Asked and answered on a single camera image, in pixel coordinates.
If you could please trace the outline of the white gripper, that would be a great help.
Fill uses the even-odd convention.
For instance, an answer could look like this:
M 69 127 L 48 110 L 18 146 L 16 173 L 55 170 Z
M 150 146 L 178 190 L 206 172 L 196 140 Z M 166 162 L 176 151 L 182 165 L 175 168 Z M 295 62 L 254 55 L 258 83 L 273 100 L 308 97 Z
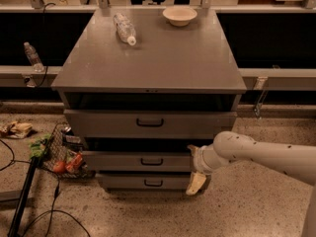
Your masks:
M 188 149 L 193 156 L 193 164 L 196 172 L 191 172 L 190 181 L 186 189 L 188 196 L 195 195 L 206 182 L 206 175 L 210 175 L 213 170 L 206 164 L 203 153 L 205 146 L 197 147 L 192 144 L 188 145 Z

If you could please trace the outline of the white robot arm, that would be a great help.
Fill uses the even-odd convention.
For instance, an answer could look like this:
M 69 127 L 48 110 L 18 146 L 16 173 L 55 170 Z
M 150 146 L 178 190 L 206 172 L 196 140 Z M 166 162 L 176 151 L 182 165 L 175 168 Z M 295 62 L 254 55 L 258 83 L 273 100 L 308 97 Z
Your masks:
M 241 161 L 257 164 L 288 175 L 313 187 L 301 237 L 316 237 L 316 147 L 284 143 L 259 142 L 232 131 L 218 133 L 210 145 L 189 145 L 192 172 L 186 190 L 195 195 L 218 168 Z

